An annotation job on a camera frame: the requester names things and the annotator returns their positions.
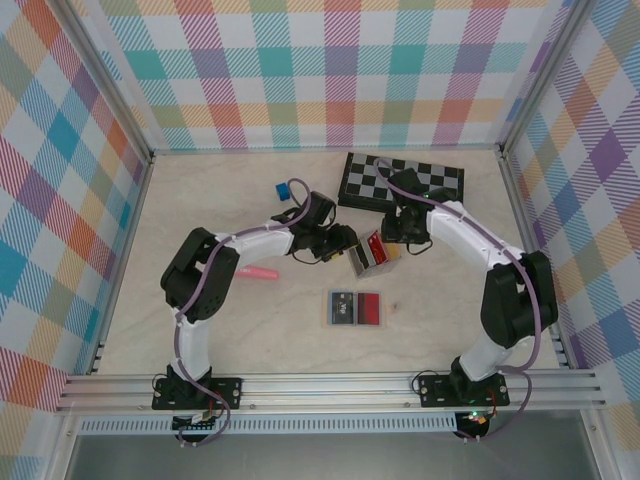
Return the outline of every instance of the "red object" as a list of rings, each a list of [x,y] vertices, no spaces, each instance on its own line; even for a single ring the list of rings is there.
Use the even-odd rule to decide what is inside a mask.
[[[358,293],[358,324],[380,325],[380,295]]]
[[[386,262],[389,257],[387,256],[387,252],[384,250],[384,246],[382,245],[382,240],[380,239],[380,235],[378,232],[374,232],[367,239],[367,243],[369,244],[369,249],[373,254],[373,258],[376,261],[376,265],[380,265],[381,263]]]

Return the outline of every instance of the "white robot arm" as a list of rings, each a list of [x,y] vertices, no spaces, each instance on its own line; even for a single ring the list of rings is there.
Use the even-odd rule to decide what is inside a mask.
[[[409,245],[437,238],[486,275],[480,311],[483,331],[454,360],[449,375],[457,400],[468,402],[478,391],[486,391],[518,343],[534,335],[538,321],[542,331],[557,320],[549,260],[541,252],[526,254],[507,244],[460,202],[452,201],[446,189],[430,191],[422,185],[412,169],[395,172],[385,181],[397,209],[382,222],[383,241]]]
[[[207,344],[211,317],[224,303],[236,270],[263,258],[294,254],[303,249],[311,250],[316,259],[326,262],[357,244],[357,236],[350,227],[333,223],[335,203],[332,200],[318,192],[311,192],[309,198],[306,214],[302,206],[292,208],[238,237],[211,234],[203,228],[189,234],[160,282],[167,303],[178,313],[190,305],[196,285],[204,277],[200,294],[179,320],[180,358],[171,362],[169,377],[177,375],[184,381],[200,381],[210,376]],[[327,224],[331,212],[333,218]],[[214,248],[218,249],[217,253],[209,260]]]
[[[496,379],[500,380],[498,367],[519,342],[534,334],[534,317],[539,317],[541,329],[557,320],[549,261],[540,252],[525,254],[480,228],[477,221],[471,221],[472,217],[461,203],[451,201],[445,195],[445,190],[427,192],[415,171],[395,173],[389,181],[397,189],[411,193],[413,199],[394,193],[397,209],[387,214],[382,222],[384,242],[424,244],[431,237],[438,238],[478,270],[486,272],[480,312],[483,332],[467,352],[453,361],[448,376],[440,375],[434,380],[441,384],[441,391],[445,392],[443,396],[452,402],[450,405],[478,405],[474,403],[478,395],[486,396],[487,385],[495,385]],[[422,200],[420,196],[430,196],[438,203],[431,205],[418,201]],[[328,261],[357,244],[357,236],[350,227],[333,223],[326,225],[331,211],[335,218],[335,204],[331,200],[317,192],[311,192],[310,198],[311,208],[304,216],[300,215],[302,219],[295,225],[288,226],[291,213],[296,216],[293,211],[300,212],[294,208],[273,217],[262,230],[238,238],[229,240],[228,234],[211,234],[203,228],[192,231],[187,237],[161,280],[167,303],[184,313],[179,324],[179,336],[176,336],[179,358],[167,367],[165,384],[169,388],[169,397],[184,396],[186,392],[188,402],[182,405],[193,405],[194,402],[202,405],[203,388],[191,387],[194,382],[211,385],[215,380],[211,378],[207,349],[211,317],[222,306],[238,268],[301,249],[309,249],[315,258]],[[279,225],[278,229],[270,228],[274,225]],[[210,257],[213,249],[217,249],[217,255],[209,265],[208,260],[214,258]],[[205,262],[209,266],[201,270],[199,265]],[[196,285],[203,281],[200,294],[194,301]],[[530,285],[535,294],[530,294],[523,284]],[[534,298],[537,299],[535,307],[532,303]],[[165,402],[165,406],[158,409],[179,410],[180,407]]]
[[[275,225],[271,220],[265,225]],[[216,234],[217,241],[228,237],[228,234]],[[238,254],[238,263],[235,270],[251,265],[258,260],[269,257],[280,257],[287,255],[293,244],[294,235],[288,228],[282,230],[264,230],[250,233],[238,239],[232,239],[225,246],[235,250]],[[198,320],[196,322],[184,322],[180,333],[180,354],[182,364],[189,375],[198,380],[211,370],[209,360],[209,329],[211,318]],[[171,362],[171,366],[184,380],[184,375],[177,365],[177,359]]]
[[[473,218],[460,202],[448,201],[446,205],[465,217]],[[432,238],[447,243],[482,273],[492,270],[496,265],[511,263],[502,252],[503,249],[511,252],[515,258],[520,258],[524,253],[521,249],[507,244],[489,232],[502,246],[502,248],[496,247],[459,217],[438,207],[427,213],[427,231]],[[479,382],[496,373],[496,367],[509,358],[514,348],[498,345],[489,338],[485,331],[482,331],[471,349],[461,355],[460,366],[469,380]]]

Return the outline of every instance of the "black sticker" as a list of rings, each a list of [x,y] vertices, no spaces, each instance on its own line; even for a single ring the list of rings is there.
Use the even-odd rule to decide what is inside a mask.
[[[353,325],[355,323],[354,295],[351,292],[331,293],[331,323]]]
[[[364,247],[362,246],[361,243],[358,243],[358,245],[356,245],[356,253],[358,254],[360,263],[365,268],[365,270],[369,268],[369,265],[370,265],[369,259],[367,258],[367,254],[364,252]]]

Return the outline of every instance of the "aluminum frame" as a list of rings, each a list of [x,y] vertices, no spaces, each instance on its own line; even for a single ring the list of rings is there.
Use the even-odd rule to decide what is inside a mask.
[[[538,76],[536,77],[531,90],[527,94],[522,106],[516,113],[516,117],[511,125],[510,130],[504,137],[501,144],[503,151],[509,152],[518,143],[520,137],[524,134],[529,123],[533,119],[540,102],[553,83],[565,58],[569,54],[571,47],[578,34],[582,30],[583,25],[589,19],[591,12],[595,8],[599,0],[575,0],[571,11],[568,13],[561,31],[549,49],[549,54],[544,60]]]
[[[415,372],[223,376],[243,378],[241,406],[233,415],[469,411],[469,406],[462,405],[422,408],[410,388],[414,375]],[[591,370],[531,370],[529,375],[533,393],[528,409],[581,410],[606,406],[598,379]],[[67,416],[197,413],[152,410],[152,379],[153,375],[69,377],[58,413]],[[519,375],[506,375],[506,381],[511,405],[500,409],[517,410],[524,400],[527,382]]]
[[[98,335],[91,341],[89,350],[92,353],[90,357],[87,357],[82,370],[86,373],[94,371],[93,365],[98,358],[98,352],[104,347],[107,341],[107,335],[109,334],[109,328],[111,327],[111,321],[113,320],[113,314],[116,310],[116,303],[118,302],[118,295],[120,294],[120,288],[122,288],[122,282],[124,280],[124,274],[129,261],[129,255],[131,255],[131,248],[133,247],[133,241],[135,239],[138,223],[140,222],[140,216],[142,215],[142,209],[144,207],[144,201],[149,191],[149,185],[151,183],[151,176],[153,174],[153,163],[149,163],[144,166],[140,182],[140,192],[136,199],[136,204],[133,207],[133,213],[131,215],[131,223],[127,229],[127,235],[124,239],[122,246],[122,253],[120,254],[120,260],[116,266],[116,270],[113,277],[113,287],[109,292],[109,298],[102,315],[102,320],[98,328]]]
[[[403,146],[403,145],[388,145],[384,147],[377,147],[377,150],[403,150],[403,151],[451,151],[451,150],[493,150],[494,144],[491,143],[467,143],[464,145],[420,145],[420,146]],[[347,147],[264,147],[264,148],[252,148],[250,150],[245,149],[214,149],[214,148],[200,148],[200,149],[158,149],[154,151],[157,156],[181,156],[181,155],[223,155],[228,153],[290,153],[296,152],[363,152],[367,153],[367,150],[363,147],[347,148]]]
[[[531,229],[531,223],[528,220],[524,207],[524,200],[520,189],[518,188],[518,183],[507,154],[508,152],[502,148],[496,147],[496,160],[500,166],[502,178],[507,188],[511,208],[513,209],[513,214],[516,219],[516,224],[520,231],[520,236],[522,237],[525,250],[528,252],[534,251],[540,247],[533,230]],[[551,331],[554,343],[559,343],[561,345],[562,352],[558,352],[556,348],[558,356],[562,355],[564,357],[564,362],[568,367],[575,367],[577,365],[575,354],[571,348],[571,343],[566,341],[566,333],[563,332],[560,323],[558,322],[551,325],[549,330]],[[611,426],[607,423],[603,410],[583,409],[580,413],[585,431],[587,432],[589,444],[591,445],[591,452],[593,453],[601,477],[607,480],[632,478],[630,474],[623,475],[620,470],[620,465],[616,461],[611,444]]]
[[[115,80],[98,53],[91,37],[85,30],[82,21],[68,0],[48,0],[51,11],[77,50],[82,63],[91,74],[98,90],[114,113],[131,146],[147,163],[152,163],[152,148],[147,142],[138,122],[133,117],[131,109],[122,97]]]

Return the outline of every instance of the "blue block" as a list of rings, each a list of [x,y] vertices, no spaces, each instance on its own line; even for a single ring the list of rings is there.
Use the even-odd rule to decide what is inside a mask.
[[[276,185],[276,191],[278,192],[278,197],[280,197],[281,202],[284,202],[285,200],[289,200],[291,198],[289,187],[286,183],[279,183],[278,185]]]

